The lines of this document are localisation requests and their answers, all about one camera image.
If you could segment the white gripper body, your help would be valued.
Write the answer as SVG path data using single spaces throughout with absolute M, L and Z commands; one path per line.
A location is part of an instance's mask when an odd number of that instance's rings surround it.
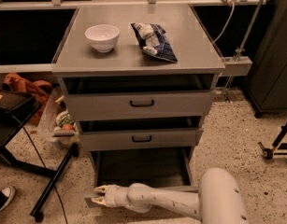
M 126 187 L 110 185 L 106 189 L 104 198 L 107 207 L 127 207 L 130 204 Z

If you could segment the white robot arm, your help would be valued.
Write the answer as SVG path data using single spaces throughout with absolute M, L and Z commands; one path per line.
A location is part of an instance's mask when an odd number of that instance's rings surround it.
M 201 224 L 250 224 L 239 185 L 226 170 L 206 170 L 197 192 L 159 189 L 135 183 L 129 187 L 103 185 L 93 190 L 93 203 L 147 213 L 159 206 Z

